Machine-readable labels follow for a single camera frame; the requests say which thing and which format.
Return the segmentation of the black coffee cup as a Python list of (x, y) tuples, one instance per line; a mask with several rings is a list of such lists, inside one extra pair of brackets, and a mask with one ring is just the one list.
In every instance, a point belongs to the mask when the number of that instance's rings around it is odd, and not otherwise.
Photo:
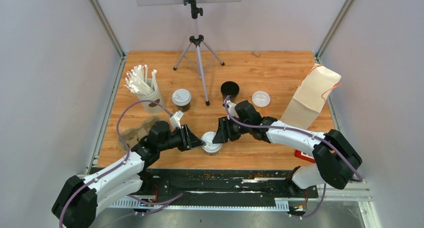
[(177, 108), (178, 108), (180, 111), (182, 111), (182, 112), (186, 112), (186, 111), (188, 111), (188, 110), (190, 109), (191, 103), (190, 103), (190, 102), (188, 102), (188, 103), (186, 103), (185, 105), (176, 105), (176, 106), (177, 106)]

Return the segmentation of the black paper cup stack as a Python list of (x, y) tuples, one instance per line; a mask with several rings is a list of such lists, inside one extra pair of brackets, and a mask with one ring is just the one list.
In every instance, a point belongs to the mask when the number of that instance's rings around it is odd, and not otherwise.
[(220, 87), (222, 99), (225, 100), (229, 96), (229, 100), (234, 102), (240, 92), (239, 85), (234, 81), (226, 81)]

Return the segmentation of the white plastic cup lid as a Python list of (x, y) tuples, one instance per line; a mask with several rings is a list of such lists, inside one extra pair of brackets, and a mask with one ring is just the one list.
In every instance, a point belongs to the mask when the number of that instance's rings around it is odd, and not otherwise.
[(172, 94), (172, 101), (177, 106), (185, 106), (191, 102), (192, 95), (187, 89), (177, 89)]

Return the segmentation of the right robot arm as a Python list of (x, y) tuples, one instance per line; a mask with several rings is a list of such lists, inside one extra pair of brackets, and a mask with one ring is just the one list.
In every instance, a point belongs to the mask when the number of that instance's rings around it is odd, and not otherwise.
[(222, 106), (226, 116), (218, 120), (214, 144), (236, 141), (243, 134), (250, 134), (256, 140), (289, 146), (313, 157), (313, 164), (296, 167), (288, 176), (285, 189), (289, 195), (299, 196), (306, 188), (318, 184), (342, 190), (350, 181), (363, 180), (358, 173), (362, 158), (340, 131), (314, 132), (294, 127), (261, 116), (247, 100), (235, 104), (225, 99)]

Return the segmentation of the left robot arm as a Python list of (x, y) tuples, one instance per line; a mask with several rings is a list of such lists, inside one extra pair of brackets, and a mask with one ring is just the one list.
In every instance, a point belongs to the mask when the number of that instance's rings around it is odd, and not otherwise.
[(159, 159), (162, 151), (188, 151), (204, 144), (186, 124), (171, 130), (167, 122), (157, 121), (145, 137), (112, 165), (83, 178), (68, 178), (51, 211), (59, 219), (60, 227), (89, 227), (117, 200), (137, 191), (152, 191), (153, 181), (147, 168)]

